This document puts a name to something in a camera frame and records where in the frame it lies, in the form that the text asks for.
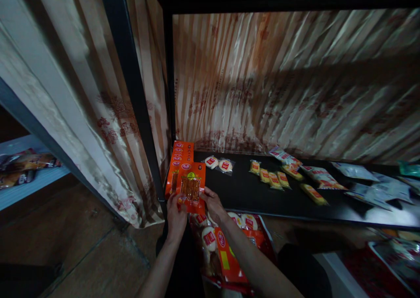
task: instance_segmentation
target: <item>black metal pole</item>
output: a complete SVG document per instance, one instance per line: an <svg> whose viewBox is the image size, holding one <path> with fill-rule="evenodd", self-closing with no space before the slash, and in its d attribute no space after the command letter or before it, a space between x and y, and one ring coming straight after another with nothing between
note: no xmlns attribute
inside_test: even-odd
<svg viewBox="0 0 420 298"><path fill-rule="evenodd" d="M154 147L152 128L149 121L149 113L147 111L146 96L144 94L143 81L137 59L127 1L102 1L104 3L109 26L111 27L111 33L114 38L122 73L126 80L127 90L133 105L134 115L137 120L144 150L146 151L147 161L156 188L157 197L161 204L164 217L166 218L165 195L162 187L158 159L156 157L156 149Z"/></svg>
<svg viewBox="0 0 420 298"><path fill-rule="evenodd" d="M169 124L171 127L171 144L176 140L175 124L175 69L174 69L174 32L172 25L172 12L163 8L163 29L166 50L166 77L168 79L169 94Z"/></svg>

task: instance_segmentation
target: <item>black table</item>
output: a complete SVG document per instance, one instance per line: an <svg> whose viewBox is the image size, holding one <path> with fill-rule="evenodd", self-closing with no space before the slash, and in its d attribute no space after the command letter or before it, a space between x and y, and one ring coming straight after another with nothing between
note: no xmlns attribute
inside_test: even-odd
<svg viewBox="0 0 420 298"><path fill-rule="evenodd" d="M373 207L360 202L343 193L342 190L317 190L330 206L317 206L299 187L307 183L317 189L314 183L303 171L304 181L299 182L287 175L292 190L279 191L271 189L268 184L260 181L259 176L249 171L250 159L261 161L261 167L268 171L281 171L281 162L274 157L252 156L242 154L219 154L209 152L194 152L194 161L203 161L214 155L216 158L228 158L235 162L232 176L217 170L206 168L206 186L218 193L223 206L227 210L265 214L286 218L296 218L309 221L326 221L336 223L359 224L371 227L387 227L400 230L420 231L420 196L411 192L414 205L392 200L388 203L392 211ZM370 181L351 179L335 169L328 161L301 159L304 165L322 167L342 185L352 182L371 185ZM395 166L365 165L366 169L388 176L399 175Z"/></svg>

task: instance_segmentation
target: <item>person's left hand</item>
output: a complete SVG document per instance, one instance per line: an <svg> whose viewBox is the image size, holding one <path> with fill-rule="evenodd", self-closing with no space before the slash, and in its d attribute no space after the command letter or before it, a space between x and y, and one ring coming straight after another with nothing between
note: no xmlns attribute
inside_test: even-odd
<svg viewBox="0 0 420 298"><path fill-rule="evenodd" d="M181 210L178 210L177 194L171 194L166 204L168 209L168 237L170 242L181 242L182 235L187 225L187 206L181 205Z"/></svg>

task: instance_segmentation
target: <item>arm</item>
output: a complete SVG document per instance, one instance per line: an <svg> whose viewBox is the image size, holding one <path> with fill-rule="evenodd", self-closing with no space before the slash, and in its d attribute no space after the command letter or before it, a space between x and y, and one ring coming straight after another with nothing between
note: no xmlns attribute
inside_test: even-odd
<svg viewBox="0 0 420 298"><path fill-rule="evenodd" d="M264 297L302 297L297 288L261 253L224 210L219 196L209 188L200 197L219 225L241 269L254 289Z"/></svg>
<svg viewBox="0 0 420 298"><path fill-rule="evenodd" d="M139 289L140 298L164 297L174 267L175 256L187 224L185 205L178 206L175 194L168 200L168 236L147 279Z"/></svg>

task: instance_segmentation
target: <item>hand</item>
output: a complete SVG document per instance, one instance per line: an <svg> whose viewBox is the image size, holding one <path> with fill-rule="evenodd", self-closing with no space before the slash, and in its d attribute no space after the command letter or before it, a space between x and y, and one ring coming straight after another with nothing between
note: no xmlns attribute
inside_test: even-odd
<svg viewBox="0 0 420 298"><path fill-rule="evenodd" d="M187 225L187 206L182 204L181 210L178 210L177 201L177 194L173 193L166 205L168 210L168 237L166 240L180 243Z"/></svg>
<svg viewBox="0 0 420 298"><path fill-rule="evenodd" d="M228 218L229 215L224 210L219 196L206 186L204 193L200 192L200 197L206 202L211 219L220 226L221 222Z"/></svg>

